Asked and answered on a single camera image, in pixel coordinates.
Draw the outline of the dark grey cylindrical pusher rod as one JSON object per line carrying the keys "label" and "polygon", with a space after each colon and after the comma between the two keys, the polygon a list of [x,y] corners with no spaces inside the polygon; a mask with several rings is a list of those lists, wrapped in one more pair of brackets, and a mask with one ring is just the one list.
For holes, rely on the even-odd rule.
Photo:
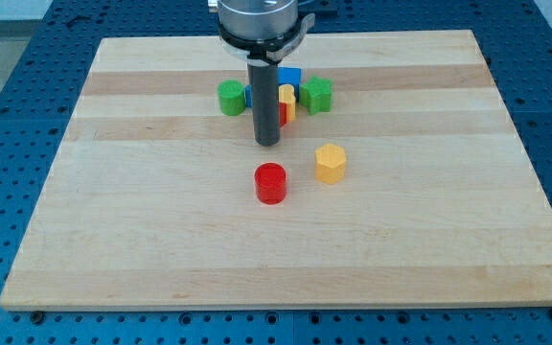
{"label": "dark grey cylindrical pusher rod", "polygon": [[255,140],[261,146],[270,147],[280,140],[278,67],[248,65],[247,71]]}

